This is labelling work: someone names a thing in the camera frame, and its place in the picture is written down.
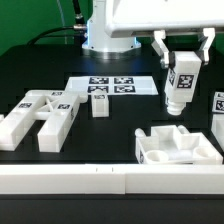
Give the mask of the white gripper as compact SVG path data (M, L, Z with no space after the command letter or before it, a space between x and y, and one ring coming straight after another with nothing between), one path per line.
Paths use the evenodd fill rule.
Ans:
M224 28L224 0L106 0L105 13L105 31L110 37L141 36L154 31L152 47L164 69L175 62L175 55L164 43L165 31L203 28L196 54L207 65L214 28Z

